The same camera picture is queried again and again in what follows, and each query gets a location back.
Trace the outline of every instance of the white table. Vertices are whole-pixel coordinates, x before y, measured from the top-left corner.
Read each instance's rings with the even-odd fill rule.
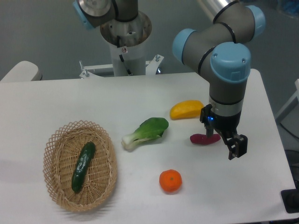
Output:
[[[297,218],[285,211],[280,191],[295,188],[260,74],[249,76],[238,133],[248,152],[228,160],[222,141],[201,147],[199,119],[172,121],[176,103],[208,103],[208,83],[195,73],[0,84],[0,222],[45,224],[220,224]],[[156,144],[129,153],[121,137],[150,117],[169,128]],[[74,214],[50,198],[43,153],[51,135],[71,121],[107,130],[117,153],[118,181],[104,207]],[[178,194],[160,189],[162,171],[183,178]]]

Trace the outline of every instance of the gray robot arm segment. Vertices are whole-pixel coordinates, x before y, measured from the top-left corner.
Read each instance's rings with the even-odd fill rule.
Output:
[[[138,16],[138,0],[76,0],[76,3],[93,28],[113,19],[128,22]]]

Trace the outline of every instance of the purple sweet potato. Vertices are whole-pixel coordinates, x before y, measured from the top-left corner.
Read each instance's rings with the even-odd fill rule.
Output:
[[[213,134],[210,138],[208,138],[205,134],[194,134],[190,137],[190,141],[193,144],[198,145],[210,145],[215,142],[218,142],[221,139],[219,134]]]

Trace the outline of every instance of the robotic arm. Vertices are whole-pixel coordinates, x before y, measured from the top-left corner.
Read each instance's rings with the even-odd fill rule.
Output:
[[[255,7],[238,0],[200,0],[213,26],[204,32],[182,30],[172,46],[175,57],[210,83],[209,104],[201,110],[206,135],[214,130],[229,149],[229,159],[247,152],[247,137],[238,135],[243,98],[250,73],[246,43],[261,34],[265,17]]]
[[[144,42],[151,22],[138,11],[138,0],[75,0],[73,6],[85,28],[100,27],[110,47],[114,76],[145,75]]]

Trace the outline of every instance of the floor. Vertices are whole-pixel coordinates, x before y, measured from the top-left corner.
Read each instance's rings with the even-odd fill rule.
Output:
[[[83,65],[111,63],[109,48],[98,29],[87,31],[72,8],[73,0],[0,1],[0,80],[20,61],[36,64],[44,80],[78,78]],[[266,17],[265,32],[247,47],[252,68],[261,72],[273,114],[295,92],[299,78],[299,19],[276,10],[276,0],[252,1]],[[165,57],[163,73],[191,72],[172,55],[176,34],[185,28],[198,31],[211,26],[196,0],[139,0],[139,10],[150,17],[153,31],[146,60]],[[299,106],[282,124],[299,136]],[[285,150],[299,151],[299,140],[278,126]]]

